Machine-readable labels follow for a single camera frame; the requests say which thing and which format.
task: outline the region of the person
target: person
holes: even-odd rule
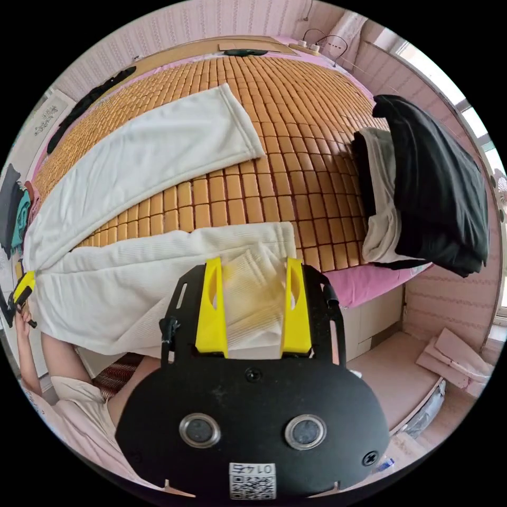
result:
[[[16,312],[21,387],[33,408],[53,433],[91,462],[145,487],[187,495],[166,485],[157,487],[139,477],[127,462],[115,439],[116,426],[133,389],[160,366],[160,360],[145,356],[130,380],[107,402],[91,382],[74,346],[41,333],[42,352],[54,390],[59,398],[50,405],[42,388],[30,345],[32,315],[28,304]]]

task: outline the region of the qr code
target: qr code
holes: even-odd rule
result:
[[[274,472],[273,465],[234,464],[229,474],[231,498],[233,500],[274,500],[276,498]]]

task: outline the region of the pink wall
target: pink wall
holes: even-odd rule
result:
[[[403,61],[372,44],[362,42],[352,74],[374,95],[402,95],[440,120],[475,158],[485,177],[490,222],[490,256],[480,273],[461,278],[437,266],[406,284],[404,330],[429,339],[447,327],[479,350],[485,342],[501,283],[502,230],[498,205],[484,166],[470,134],[453,106]]]
[[[189,0],[165,7],[101,40],[70,65],[53,87],[79,100],[91,88],[130,65],[185,42],[223,35],[284,35],[297,40],[309,28],[324,33],[338,22],[344,9],[310,0]],[[307,40],[322,37],[311,31]]]

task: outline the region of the screw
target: screw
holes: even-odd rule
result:
[[[258,368],[248,368],[245,372],[248,382],[258,382],[262,378],[262,372]]]
[[[366,454],[366,456],[363,458],[363,466],[371,466],[373,463],[377,461],[379,458],[379,453],[376,450],[373,450]]]

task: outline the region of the striped fabric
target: striped fabric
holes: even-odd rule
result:
[[[133,352],[125,354],[102,370],[92,380],[93,385],[100,389],[106,400],[112,398],[130,380],[142,359],[142,355]]]

